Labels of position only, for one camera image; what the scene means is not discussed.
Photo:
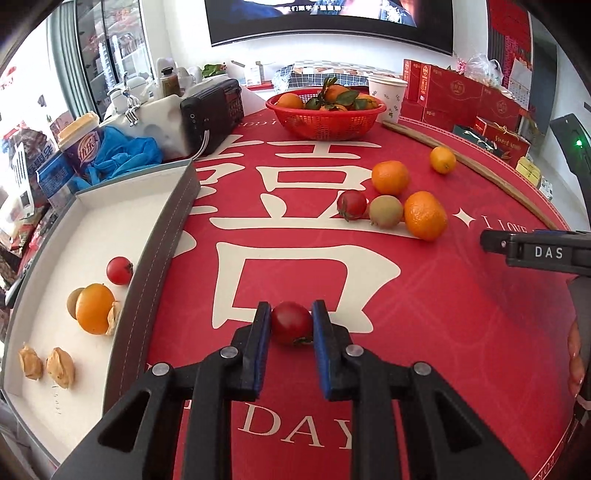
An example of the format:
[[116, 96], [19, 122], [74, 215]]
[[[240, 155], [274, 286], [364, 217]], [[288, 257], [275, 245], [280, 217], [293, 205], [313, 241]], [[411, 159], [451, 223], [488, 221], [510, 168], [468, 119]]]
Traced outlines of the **person right hand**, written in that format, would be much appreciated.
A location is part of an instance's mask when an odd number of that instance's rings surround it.
[[574, 320], [570, 326], [567, 337], [567, 349], [569, 354], [569, 376], [568, 390], [573, 398], [576, 398], [580, 392], [586, 368], [581, 358], [582, 341], [577, 320]]

